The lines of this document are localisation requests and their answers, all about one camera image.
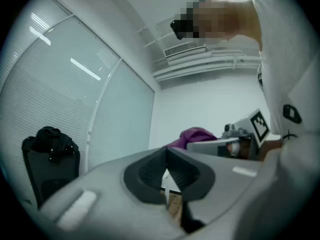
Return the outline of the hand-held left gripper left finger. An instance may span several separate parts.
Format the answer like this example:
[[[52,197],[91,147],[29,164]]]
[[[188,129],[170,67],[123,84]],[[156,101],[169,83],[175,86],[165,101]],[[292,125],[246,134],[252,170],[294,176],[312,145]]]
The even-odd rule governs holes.
[[[52,195],[40,212],[72,240],[181,240],[187,234],[164,204],[148,204],[126,187],[126,167],[146,150],[102,163]]]

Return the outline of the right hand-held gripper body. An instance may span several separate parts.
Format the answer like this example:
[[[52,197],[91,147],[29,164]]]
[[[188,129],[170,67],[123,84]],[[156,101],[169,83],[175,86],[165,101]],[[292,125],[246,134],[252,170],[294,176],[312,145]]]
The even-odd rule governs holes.
[[[249,160],[259,160],[259,150],[270,134],[269,126],[258,108],[235,123],[226,124],[222,138],[236,143],[236,139],[250,139]]]

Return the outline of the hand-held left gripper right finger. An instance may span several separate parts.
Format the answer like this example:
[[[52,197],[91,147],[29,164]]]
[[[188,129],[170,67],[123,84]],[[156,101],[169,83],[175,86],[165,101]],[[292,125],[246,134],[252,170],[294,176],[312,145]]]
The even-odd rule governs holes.
[[[166,166],[182,195],[181,223],[170,234],[267,234],[267,200],[275,154],[263,162],[166,150]]]

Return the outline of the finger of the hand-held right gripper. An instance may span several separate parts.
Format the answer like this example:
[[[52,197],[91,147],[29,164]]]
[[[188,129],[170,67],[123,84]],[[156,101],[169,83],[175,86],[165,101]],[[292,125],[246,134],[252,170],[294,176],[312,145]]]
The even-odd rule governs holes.
[[[212,141],[198,141],[187,144],[191,152],[217,157],[237,157],[240,152],[240,138],[220,138]]]

